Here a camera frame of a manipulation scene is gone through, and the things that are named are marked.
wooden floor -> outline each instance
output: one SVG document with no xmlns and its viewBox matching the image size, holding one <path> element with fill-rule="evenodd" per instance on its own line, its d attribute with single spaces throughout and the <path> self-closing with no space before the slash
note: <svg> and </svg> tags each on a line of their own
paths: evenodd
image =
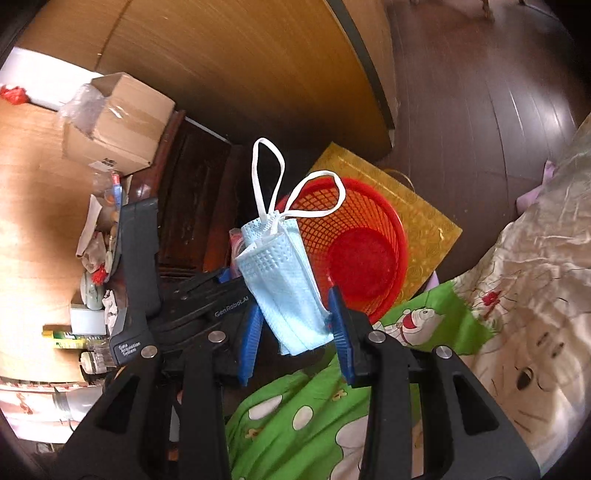
<svg viewBox="0 0 591 480">
<path fill-rule="evenodd" d="M 479 0 L 386 2 L 400 109 L 380 166 L 463 228 L 438 269 L 447 280 L 515 219 L 515 199 L 591 110 L 591 89 L 566 30 L 517 0 L 491 0 L 494 23 Z"/>
</svg>

silver bolt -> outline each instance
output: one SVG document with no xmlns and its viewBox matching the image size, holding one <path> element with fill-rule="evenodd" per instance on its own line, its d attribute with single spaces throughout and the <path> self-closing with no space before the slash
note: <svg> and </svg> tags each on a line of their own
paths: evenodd
<svg viewBox="0 0 591 480">
<path fill-rule="evenodd" d="M 158 353 L 158 349 L 154 345 L 147 345 L 142 348 L 142 356 L 144 358 L 154 358 Z"/>
<path fill-rule="evenodd" d="M 374 330 L 373 332 L 368 333 L 368 339 L 373 343 L 382 343 L 386 340 L 386 334 L 379 330 Z"/>
<path fill-rule="evenodd" d="M 435 353 L 440 358 L 450 358 L 453 355 L 453 351 L 447 345 L 439 345 L 435 349 Z"/>
<path fill-rule="evenodd" d="M 221 330 L 214 330 L 209 333 L 207 340 L 211 343 L 222 343 L 226 339 L 226 334 Z"/>
</svg>

face mask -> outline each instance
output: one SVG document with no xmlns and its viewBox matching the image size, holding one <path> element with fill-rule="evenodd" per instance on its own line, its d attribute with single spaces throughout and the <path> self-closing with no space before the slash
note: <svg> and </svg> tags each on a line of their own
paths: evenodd
<svg viewBox="0 0 591 480">
<path fill-rule="evenodd" d="M 267 212 L 256 171 L 260 144 L 275 154 L 281 166 Z M 259 218 L 242 227 L 246 250 L 236 257 L 236 264 L 279 340 L 281 354 L 298 355 L 325 345 L 333 337 L 327 327 L 330 313 L 320 300 L 297 221 L 286 217 L 320 218 L 333 213 L 345 201 L 345 187 L 334 172 L 311 173 L 297 185 L 287 200 L 285 211 L 280 213 L 275 210 L 275 202 L 284 170 L 285 161 L 276 146 L 265 138 L 257 140 L 252 152 L 252 185 Z M 290 210 L 305 183 L 324 175 L 335 179 L 339 189 L 337 204 L 323 211 Z"/>
</svg>

cardboard box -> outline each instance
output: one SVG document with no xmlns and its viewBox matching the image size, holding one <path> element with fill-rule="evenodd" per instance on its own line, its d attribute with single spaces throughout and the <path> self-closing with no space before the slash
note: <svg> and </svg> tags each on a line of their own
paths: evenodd
<svg viewBox="0 0 591 480">
<path fill-rule="evenodd" d="M 106 101 L 91 136 L 71 121 L 64 125 L 64 155 L 96 170 L 129 175 L 149 167 L 174 102 L 126 73 L 93 79 Z"/>
</svg>

